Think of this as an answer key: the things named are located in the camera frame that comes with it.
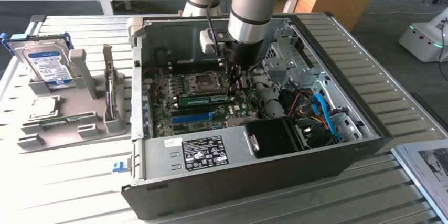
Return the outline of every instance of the gray carpet floor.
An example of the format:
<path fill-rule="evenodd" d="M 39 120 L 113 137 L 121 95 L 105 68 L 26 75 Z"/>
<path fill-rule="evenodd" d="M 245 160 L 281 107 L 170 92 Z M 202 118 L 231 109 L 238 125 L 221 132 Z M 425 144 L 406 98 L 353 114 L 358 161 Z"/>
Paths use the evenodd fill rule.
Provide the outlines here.
<path fill-rule="evenodd" d="M 426 0 L 426 3 L 421 4 L 421 0 L 371 0 L 351 33 L 403 88 L 422 97 L 448 122 L 448 81 L 438 73 L 437 63 L 419 62 L 397 43 L 410 23 L 426 22 L 435 14 L 369 14 L 393 11 L 434 12 L 446 8 L 448 1 L 437 5 L 430 1 Z M 178 3 L 174 5 L 173 9 L 178 10 Z M 153 4 L 137 9 L 142 9 L 143 13 L 154 13 L 159 8 L 159 4 Z M 101 15 L 102 12 L 98 3 L 89 1 L 58 2 L 57 5 L 54 2 L 0 2 L 0 33 L 22 33 L 34 14 Z M 9 59 L 9 53 L 0 47 L 0 75 Z M 448 63 L 442 63 L 442 68 L 448 74 Z"/>

